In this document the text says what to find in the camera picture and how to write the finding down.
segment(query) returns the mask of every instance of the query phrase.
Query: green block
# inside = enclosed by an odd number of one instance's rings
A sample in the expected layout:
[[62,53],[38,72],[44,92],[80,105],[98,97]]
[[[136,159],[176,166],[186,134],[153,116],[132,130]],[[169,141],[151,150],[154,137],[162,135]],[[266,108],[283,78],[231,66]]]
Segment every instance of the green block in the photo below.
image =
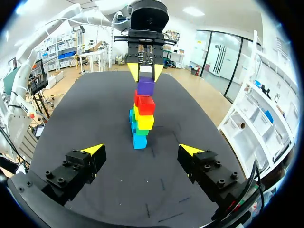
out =
[[135,111],[134,111],[134,107],[132,108],[132,121],[135,122],[136,119],[135,119]]
[[138,130],[138,126],[136,125],[136,134],[137,135],[148,135],[149,130]]

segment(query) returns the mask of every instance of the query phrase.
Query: black table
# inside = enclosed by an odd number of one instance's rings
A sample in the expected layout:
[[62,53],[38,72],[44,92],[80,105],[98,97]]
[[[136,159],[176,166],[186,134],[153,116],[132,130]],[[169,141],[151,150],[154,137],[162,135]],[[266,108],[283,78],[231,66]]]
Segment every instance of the black table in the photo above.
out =
[[129,72],[80,77],[46,125],[31,170],[45,178],[70,150],[104,143],[106,163],[66,207],[114,224],[188,228],[211,222],[217,205],[187,178],[177,162],[178,145],[214,150],[226,167],[242,173],[235,155],[197,102],[167,74],[155,85],[148,146],[134,150],[129,110],[135,88]]

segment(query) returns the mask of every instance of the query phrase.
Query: chair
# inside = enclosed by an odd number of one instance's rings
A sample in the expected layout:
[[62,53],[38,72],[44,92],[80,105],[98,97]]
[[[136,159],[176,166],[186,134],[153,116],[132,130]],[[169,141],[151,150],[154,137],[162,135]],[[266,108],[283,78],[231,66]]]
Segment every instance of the chair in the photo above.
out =
[[49,113],[47,112],[47,109],[44,105],[44,103],[49,103],[53,107],[53,103],[48,101],[47,99],[43,100],[42,96],[40,94],[40,91],[47,87],[48,85],[48,77],[47,74],[44,72],[42,59],[38,60],[33,69],[41,68],[41,74],[38,74],[36,76],[30,77],[30,84],[28,85],[28,89],[30,91],[30,95],[33,96],[33,99],[37,105],[38,110],[42,113],[40,106],[38,105],[38,101],[41,102],[41,106],[43,107],[47,117],[49,118]]

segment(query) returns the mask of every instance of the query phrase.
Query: toy block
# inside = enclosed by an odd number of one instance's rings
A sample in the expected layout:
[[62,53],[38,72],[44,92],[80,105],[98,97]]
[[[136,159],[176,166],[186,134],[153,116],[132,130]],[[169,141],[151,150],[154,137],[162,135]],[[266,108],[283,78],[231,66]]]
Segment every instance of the toy block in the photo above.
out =
[[147,137],[145,135],[133,135],[133,147],[135,150],[144,149],[147,147]]
[[153,115],[138,115],[137,126],[138,130],[151,130],[154,124]]
[[137,135],[148,135],[149,134],[149,130],[139,130],[138,126],[136,126],[136,134]]
[[152,78],[140,76],[137,83],[137,94],[152,96],[154,84],[155,82]]
[[137,106],[135,105],[135,103],[134,103],[134,112],[135,112],[135,119],[138,120],[138,115],[139,115],[139,113],[138,113],[138,108],[137,108]]
[[132,134],[136,133],[136,128],[137,128],[137,122],[136,121],[132,121],[132,123],[131,123]]
[[153,115],[155,103],[150,96],[140,96],[137,107],[139,115]]
[[132,115],[133,115],[133,111],[132,111],[132,109],[130,109],[130,112],[129,112],[129,121],[130,121],[130,123],[132,123]]
[[146,96],[146,95],[138,95],[137,94],[137,90],[135,89],[135,92],[134,92],[134,103],[135,103],[136,107],[138,107],[138,98],[140,96]]
[[132,121],[136,121],[134,107],[132,108]]

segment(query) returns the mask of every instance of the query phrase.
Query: shelving unit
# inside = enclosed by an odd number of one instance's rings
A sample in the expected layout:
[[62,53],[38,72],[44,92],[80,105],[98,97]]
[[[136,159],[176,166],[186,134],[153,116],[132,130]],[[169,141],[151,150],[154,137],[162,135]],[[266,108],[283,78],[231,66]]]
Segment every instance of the shelving unit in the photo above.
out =
[[[48,37],[40,45],[38,45],[35,48],[35,50],[38,53],[38,59],[41,59],[43,57],[43,65],[46,70],[58,71],[64,67],[76,66],[76,64],[71,65],[71,62],[68,65],[62,64],[62,60],[65,59],[66,61],[67,59],[74,59],[75,55],[82,54],[81,45],[82,45],[81,32],[69,31],[60,36]],[[69,57],[58,58],[58,56],[72,51],[75,51],[76,54]]]
[[[292,150],[297,137],[297,132],[293,132],[292,129],[290,129],[288,123],[283,117],[283,114],[277,107],[278,104],[269,99],[267,95],[254,84],[254,80],[256,80],[257,76],[259,75],[261,64],[266,65],[266,67],[273,70],[274,75],[282,78],[282,83],[285,84],[284,88],[289,88],[291,93],[295,92],[297,89],[296,81],[293,79],[290,73],[288,73],[288,70],[283,69],[276,61],[272,60],[265,53],[254,48],[257,46],[257,39],[257,32],[254,31],[253,48],[248,74],[245,76],[241,89],[232,107],[218,126],[218,130],[223,132],[224,136],[234,150],[246,178],[250,176],[254,157],[258,158],[259,163],[262,162],[265,164],[263,167],[260,167],[260,175],[261,178],[263,178],[270,173]],[[256,109],[255,113],[250,118],[248,118],[247,115],[239,108],[239,105],[241,102],[243,102],[243,98],[249,95],[253,97],[256,105],[258,106],[258,109]],[[269,124],[268,128],[266,128],[266,132],[262,133],[262,135],[260,134],[261,129],[259,126],[254,124],[256,118],[258,117],[257,110],[259,110],[259,113],[262,112],[264,118],[266,118],[266,115],[263,112],[264,110],[268,110],[273,118],[273,124]],[[228,124],[231,117],[235,114],[242,118],[246,124],[246,130],[244,129],[239,131],[239,129],[236,129],[238,132],[236,135],[233,135],[231,134],[231,131],[228,132]],[[278,151],[273,149],[273,147],[276,145],[279,145],[277,147]]]

